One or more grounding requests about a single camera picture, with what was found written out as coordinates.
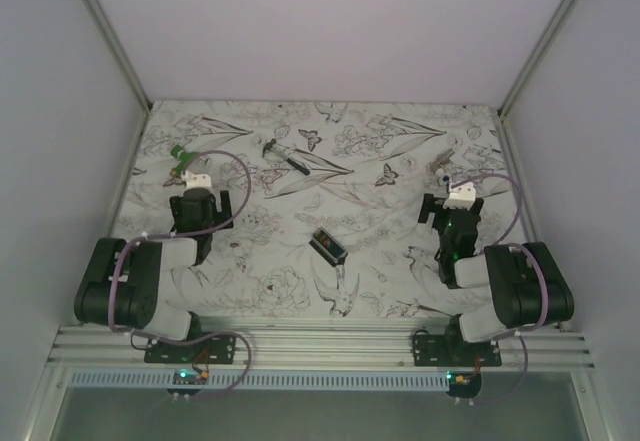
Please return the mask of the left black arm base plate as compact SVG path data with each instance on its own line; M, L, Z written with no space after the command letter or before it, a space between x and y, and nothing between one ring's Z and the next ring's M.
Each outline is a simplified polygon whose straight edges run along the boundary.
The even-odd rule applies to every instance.
M163 342L149 343L145 349L147 364L222 364L233 363L236 337L216 336L202 343L177 346Z

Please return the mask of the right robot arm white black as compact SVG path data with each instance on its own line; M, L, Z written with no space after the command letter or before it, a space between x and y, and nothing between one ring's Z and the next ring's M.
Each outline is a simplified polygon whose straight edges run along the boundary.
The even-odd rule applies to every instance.
M445 198L426 194L418 222L432 222L439 247L432 264L454 294L486 289L489 298L467 313L456 314L445 330L443 352L452 364L468 364L479 344L520 329L535 330L570 320L573 294L549 248L543 242L494 244L475 251L480 198Z

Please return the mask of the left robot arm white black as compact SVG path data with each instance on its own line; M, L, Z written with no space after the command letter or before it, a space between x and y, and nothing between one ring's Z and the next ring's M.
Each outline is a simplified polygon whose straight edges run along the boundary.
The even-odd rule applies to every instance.
M194 315L169 304L173 276L202 264L212 249L211 229L233 227L230 195L191 188L169 200L172 231L166 239L141 238L127 246L121 238L97 241L74 299L82 323L131 330L151 339L169 339L179 361L197 360L203 336L191 329Z

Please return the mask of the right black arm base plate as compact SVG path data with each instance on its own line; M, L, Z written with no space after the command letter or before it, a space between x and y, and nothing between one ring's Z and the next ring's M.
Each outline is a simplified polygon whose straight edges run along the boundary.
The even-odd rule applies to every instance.
M415 366L473 368L500 367L500 351L490 342L467 343L445 335L418 331L411 336L411 352Z

